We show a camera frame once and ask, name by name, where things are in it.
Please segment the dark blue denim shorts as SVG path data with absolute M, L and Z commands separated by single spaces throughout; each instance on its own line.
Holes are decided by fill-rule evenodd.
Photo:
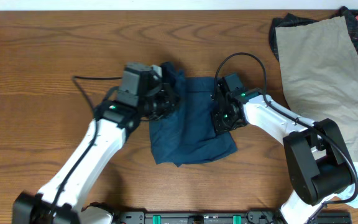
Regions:
M 163 75 L 181 98 L 177 110 L 168 117 L 151 121 L 149 134 L 151 153 L 156 164 L 204 164 L 237 152 L 229 133 L 216 134 L 211 112 L 216 104 L 211 99 L 212 77 L 187 78 L 171 62 L 161 65 Z

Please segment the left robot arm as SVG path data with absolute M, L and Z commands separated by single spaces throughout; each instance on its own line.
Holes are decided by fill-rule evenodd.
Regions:
M 110 159 L 141 120 L 160 120 L 180 102 L 158 65 L 128 63 L 121 84 L 91 106 L 93 120 L 70 158 L 35 195 L 22 192 L 12 207 L 13 223 L 117 223 L 114 211 L 85 200 Z

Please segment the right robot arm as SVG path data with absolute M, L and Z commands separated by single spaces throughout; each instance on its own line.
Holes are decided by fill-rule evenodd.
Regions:
M 283 145 L 293 192 L 277 212 L 250 211 L 248 223 L 340 223 L 343 215 L 321 215 L 333 197 L 358 189 L 357 172 L 339 126 L 331 119 L 304 118 L 275 102 L 265 90 L 247 89 L 235 74 L 214 80 L 211 113 L 218 134 L 248 124 Z

